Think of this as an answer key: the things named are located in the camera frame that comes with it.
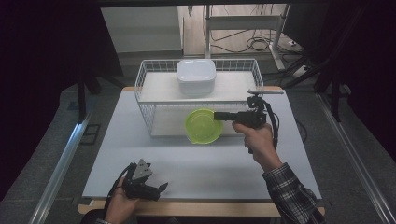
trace plaid shirt sleeve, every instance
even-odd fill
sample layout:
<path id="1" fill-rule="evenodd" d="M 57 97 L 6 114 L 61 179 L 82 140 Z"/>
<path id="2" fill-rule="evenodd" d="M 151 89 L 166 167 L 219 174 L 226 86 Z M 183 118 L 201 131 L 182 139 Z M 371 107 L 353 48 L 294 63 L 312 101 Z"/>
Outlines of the plaid shirt sleeve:
<path id="1" fill-rule="evenodd" d="M 271 199 L 287 223 L 326 223 L 316 208 L 317 197 L 300 183 L 287 163 L 262 177 Z"/>

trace wall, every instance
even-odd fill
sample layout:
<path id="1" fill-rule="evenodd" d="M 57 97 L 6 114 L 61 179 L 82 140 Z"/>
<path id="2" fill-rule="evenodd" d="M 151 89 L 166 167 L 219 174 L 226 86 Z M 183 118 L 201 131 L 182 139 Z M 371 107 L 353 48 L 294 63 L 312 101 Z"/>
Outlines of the wall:
<path id="1" fill-rule="evenodd" d="M 102 8 L 117 53 L 181 50 L 177 7 Z"/>

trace gray carpet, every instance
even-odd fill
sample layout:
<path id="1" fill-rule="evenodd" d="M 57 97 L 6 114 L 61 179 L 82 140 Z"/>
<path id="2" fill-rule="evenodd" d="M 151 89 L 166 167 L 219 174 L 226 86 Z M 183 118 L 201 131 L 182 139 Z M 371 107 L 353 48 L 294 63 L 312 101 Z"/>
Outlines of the gray carpet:
<path id="1" fill-rule="evenodd" d="M 128 85 L 133 85 L 133 74 L 136 74 L 135 69 L 138 66 L 134 63 L 123 63 L 123 65 L 125 77 L 119 79 Z M 275 71 L 273 64 L 264 66 L 263 69 L 269 73 Z M 278 80 L 270 80 L 274 77 L 279 75 L 264 76 L 264 80 L 268 80 L 267 84 L 273 82 L 276 84 Z M 102 92 L 98 95 L 87 93 L 88 98 L 96 102 L 88 128 L 94 131 L 99 127 L 98 134 L 96 138 L 92 134 L 82 138 L 64 182 L 49 210 L 46 223 L 79 223 L 82 218 L 78 213 L 78 202 L 120 96 L 119 88 L 101 78 L 99 81 Z M 317 96 L 313 93 L 314 81 L 314 77 L 308 79 L 295 88 L 287 90 L 287 93 L 295 118 L 307 130 L 308 136 L 304 145 L 324 199 L 326 218 L 331 224 L 382 223 L 327 120 Z M 35 210 L 78 119 L 76 87 L 65 90 L 60 100 L 58 112 L 34 156 L 0 203 L 0 223 L 28 223 Z M 389 201 L 390 207 L 395 211 L 395 162 L 356 118 L 346 99 L 340 102 L 340 117 L 364 164 Z"/>

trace floor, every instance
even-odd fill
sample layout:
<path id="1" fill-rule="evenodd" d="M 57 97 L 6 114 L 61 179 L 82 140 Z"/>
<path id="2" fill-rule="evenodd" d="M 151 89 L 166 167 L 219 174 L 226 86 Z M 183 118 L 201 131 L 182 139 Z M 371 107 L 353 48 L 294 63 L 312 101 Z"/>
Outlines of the floor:
<path id="1" fill-rule="evenodd" d="M 218 10 L 220 9 L 225 11 L 230 8 L 218 8 Z M 193 11 L 193 13 L 199 12 L 200 10 L 195 9 Z M 284 38 L 284 47 L 287 47 L 287 37 L 284 36 Z M 241 41 L 241 46 L 245 44 L 246 41 Z M 184 55 L 181 52 L 121 54 L 119 56 L 124 77 L 116 78 L 128 86 L 133 86 L 142 59 L 202 56 L 198 51 L 187 51 L 187 48 L 184 53 Z M 294 79 L 291 70 L 287 75 L 277 72 L 269 52 L 223 53 L 216 52 L 214 57 L 254 57 L 259 63 L 265 85 L 279 85 Z M 299 54 L 286 52 L 282 55 L 283 62 L 287 67 L 293 66 L 301 57 Z M 304 146 L 324 199 L 328 223 L 385 223 L 375 210 L 367 189 L 361 183 L 342 142 L 326 117 L 318 96 L 313 91 L 316 78 L 311 77 L 287 90 L 287 95 L 294 117 L 304 125 L 301 126 L 301 135 L 305 139 Z M 100 94 L 93 95 L 87 92 L 89 108 L 92 111 L 89 128 L 99 127 L 97 135 L 92 137 L 92 135 L 85 134 L 82 137 L 64 181 L 55 195 L 51 209 L 44 218 L 45 223 L 79 223 L 82 218 L 82 214 L 78 213 L 80 196 L 120 96 L 120 88 L 101 78 L 98 80 L 102 86 Z M 57 114 L 33 157 L 26 164 L 6 198 L 0 203 L 0 223 L 28 223 L 36 209 L 57 161 L 62 156 L 69 136 L 76 126 L 78 119 L 77 87 L 72 86 L 64 90 L 60 102 Z M 354 115 L 347 104 L 347 98 L 341 99 L 339 111 L 341 124 L 348 134 L 349 140 L 358 151 L 367 168 L 367 173 L 371 175 L 387 199 L 390 210 L 396 211 L 395 162 Z M 186 219 L 183 223 L 197 223 L 196 221 L 197 219 Z M 246 223 L 248 220 L 227 220 L 227 223 L 236 222 Z M 224 219 L 210 221 L 200 219 L 200 223 L 224 223 Z"/>

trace person's arm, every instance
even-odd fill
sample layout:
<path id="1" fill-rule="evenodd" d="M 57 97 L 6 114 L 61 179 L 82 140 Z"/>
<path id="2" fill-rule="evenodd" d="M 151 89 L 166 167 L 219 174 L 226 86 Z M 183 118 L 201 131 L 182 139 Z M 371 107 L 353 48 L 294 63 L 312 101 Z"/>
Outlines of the person's arm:
<path id="1" fill-rule="evenodd" d="M 316 208 L 315 194 L 278 157 L 271 125 L 266 123 L 260 129 L 251 129 L 234 122 L 233 128 L 245 136 L 245 147 L 252 149 L 254 161 L 264 170 L 262 176 L 281 216 L 289 223 L 325 223 Z"/>
<path id="2" fill-rule="evenodd" d="M 97 219 L 96 224 L 110 223 L 122 224 L 134 213 L 139 199 L 129 199 L 126 197 L 122 189 L 122 178 L 114 190 L 111 197 L 110 204 L 108 205 L 105 219 Z"/>

